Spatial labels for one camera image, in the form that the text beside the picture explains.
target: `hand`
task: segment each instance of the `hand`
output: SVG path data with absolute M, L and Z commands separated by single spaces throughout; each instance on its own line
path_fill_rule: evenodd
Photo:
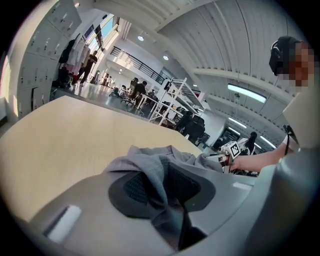
M 233 163 L 232 165 L 230 166 L 230 171 L 233 171 L 235 169 L 239 169 L 240 168 L 240 163 L 239 163 L 239 157 L 236 157 L 234 160 L 233 160 Z

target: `black headphones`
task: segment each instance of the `black headphones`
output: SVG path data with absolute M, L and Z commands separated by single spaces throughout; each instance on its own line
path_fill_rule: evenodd
M 271 46 L 269 66 L 275 76 L 289 73 L 290 52 L 298 41 L 292 36 L 281 36 Z
M 277 47 L 277 44 L 278 44 L 278 40 L 272 44 L 271 50 L 270 50 L 271 56 L 269 60 L 269 66 L 275 76 L 279 75 L 278 73 L 280 68 L 279 63 L 281 63 L 283 60 L 283 53 L 279 50 L 279 48 Z

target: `ceiling beam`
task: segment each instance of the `ceiling beam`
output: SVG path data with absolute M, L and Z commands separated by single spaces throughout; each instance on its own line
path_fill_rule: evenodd
M 245 84 L 250 84 L 252 86 L 255 86 L 262 90 L 267 91 L 268 93 L 285 101 L 286 103 L 291 102 L 292 99 L 294 98 L 292 95 L 274 86 L 273 84 L 270 84 L 266 81 L 252 77 L 250 75 L 241 74 L 241 73 L 232 72 L 232 71 L 220 70 L 220 69 L 211 69 L 211 68 L 194 68 L 193 72 L 196 75 L 216 76 L 216 77 L 234 79 L 234 80 L 239 79 L 239 81 Z
M 245 108 L 244 106 L 238 105 L 238 104 L 236 104 L 236 103 L 234 103 L 232 101 L 229 101 L 227 99 L 223 99 L 221 97 L 213 96 L 213 95 L 209 95 L 208 98 L 210 98 L 210 99 L 212 99 L 214 101 L 226 104 L 226 105 L 228 105 L 230 107 L 236 108 L 236 109 L 246 113 L 247 115 L 253 117 L 256 120 L 258 120 L 259 122 L 261 122 L 265 126 L 268 126 L 273 131 L 277 132 L 278 134 L 282 135 L 283 137 L 285 137 L 285 135 L 286 135 L 285 132 L 283 130 L 281 130 L 279 127 L 277 127 L 275 124 L 273 124 L 272 122 L 268 121 L 263 116 L 251 111 L 250 109 Z
M 159 30 L 163 29 L 166 25 L 177 19 L 178 17 L 186 14 L 187 12 L 192 11 L 193 9 L 196 9 L 200 6 L 215 2 L 217 0 L 197 0 L 190 4 L 187 4 L 183 8 L 179 9 L 178 11 L 175 11 L 172 15 L 166 17 L 164 21 L 162 21 L 159 26 L 157 26 L 154 31 L 158 32 Z

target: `white cabinet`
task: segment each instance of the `white cabinet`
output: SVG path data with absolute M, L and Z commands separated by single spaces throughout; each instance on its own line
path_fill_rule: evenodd
M 32 88 L 19 90 L 17 96 L 18 118 L 21 119 L 32 111 L 31 103 Z

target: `gray cloth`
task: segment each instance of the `gray cloth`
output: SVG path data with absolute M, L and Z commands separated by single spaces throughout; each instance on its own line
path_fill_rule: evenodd
M 167 205 L 168 199 L 163 181 L 167 176 L 169 163 L 184 163 L 222 173 L 223 170 L 220 163 L 206 159 L 207 156 L 207 154 L 200 154 L 195 157 L 193 154 L 180 152 L 171 145 L 156 148 L 131 146 L 127 156 L 117 157 L 104 171 L 143 172 Z

